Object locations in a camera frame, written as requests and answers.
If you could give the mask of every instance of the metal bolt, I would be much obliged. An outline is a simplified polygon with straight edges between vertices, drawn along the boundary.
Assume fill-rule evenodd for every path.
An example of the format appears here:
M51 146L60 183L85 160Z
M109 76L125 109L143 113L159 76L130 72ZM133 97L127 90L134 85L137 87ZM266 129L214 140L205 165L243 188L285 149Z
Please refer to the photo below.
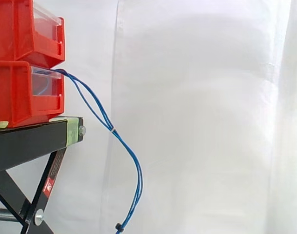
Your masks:
M40 226L44 221L44 211L42 209L38 210L35 215L35 224Z
M80 127L79 127L79 135L80 135L80 136L84 136L85 133L86 133L86 128L85 128L85 126L80 126Z

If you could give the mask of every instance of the red label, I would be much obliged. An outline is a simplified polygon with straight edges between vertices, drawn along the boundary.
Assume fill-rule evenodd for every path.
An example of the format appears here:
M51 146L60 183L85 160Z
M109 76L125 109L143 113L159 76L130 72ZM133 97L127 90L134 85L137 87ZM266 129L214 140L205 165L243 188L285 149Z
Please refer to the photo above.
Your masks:
M48 178L46 180L46 183L45 183L44 188L43 188L43 193L46 195L47 198L49 198L50 195L51 195L53 185L54 185L54 180L52 180L51 178Z

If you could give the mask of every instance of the blue cable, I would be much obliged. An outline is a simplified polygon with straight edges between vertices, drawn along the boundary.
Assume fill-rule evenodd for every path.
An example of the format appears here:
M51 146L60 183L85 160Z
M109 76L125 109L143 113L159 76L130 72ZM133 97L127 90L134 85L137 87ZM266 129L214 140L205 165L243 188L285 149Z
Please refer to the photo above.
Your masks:
M80 96L82 97L83 101L85 102L85 104L87 105L87 107L90 109L90 111L93 113L93 115L102 123L102 125L104 125L109 131L112 132L112 134L120 141L120 143L125 147L125 149L128 151L128 153L130 154L132 160L134 161L134 164L137 168L137 173L138 173L138 183L137 183L137 188L134 194L134 198L130 207L130 210L124 220L124 222L122 224L117 224L116 229L118 230L116 232L116 234L120 234L123 232L124 228L126 227L126 225L128 224L128 222L130 221L134 210L136 208L136 206L138 205L138 202L142 196L142 192L143 192L143 174L142 174L142 169L139 163L138 158L136 157L135 153L131 150L131 148L123 141L123 139L120 137L120 135L118 134L118 132L116 131L116 129L114 128L112 122L110 121L105 109L103 108L103 105L101 104L100 100L97 98L97 96L95 95L95 93L93 92L93 90L87 85L85 84L83 81L79 80L78 78L76 78L75 76L73 76L72 74L69 74L68 72L66 72L63 69L56 69L53 70L54 72L58 72L63 74L66 77L69 77L70 80L74 83L76 89L78 90ZM98 115L97 113L94 111L94 109L92 108L92 106L88 103L87 99L85 98L84 94L82 93L80 87L78 86L78 83L80 83L89 93L90 95L93 97L94 101L96 102L96 104L99 107L99 110L104 118L105 121L103 121Z

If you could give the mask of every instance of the black connector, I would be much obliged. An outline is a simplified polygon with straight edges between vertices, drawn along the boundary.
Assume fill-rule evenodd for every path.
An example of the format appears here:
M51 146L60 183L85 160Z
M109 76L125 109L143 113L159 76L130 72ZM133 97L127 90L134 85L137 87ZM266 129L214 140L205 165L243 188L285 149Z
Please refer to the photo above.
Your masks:
M122 233L124 231L124 229L122 228L122 225L120 223L117 223L116 225L116 229L118 230L118 232Z

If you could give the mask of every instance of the red storage bin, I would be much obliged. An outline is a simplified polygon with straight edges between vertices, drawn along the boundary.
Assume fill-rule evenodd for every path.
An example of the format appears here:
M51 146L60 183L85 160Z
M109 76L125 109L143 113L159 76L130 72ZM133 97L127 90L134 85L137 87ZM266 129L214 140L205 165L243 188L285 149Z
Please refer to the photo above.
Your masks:
M63 112L63 75L28 62L0 61L0 121L18 127L47 122Z
M33 0L0 0L0 60L43 68L65 61L64 20Z

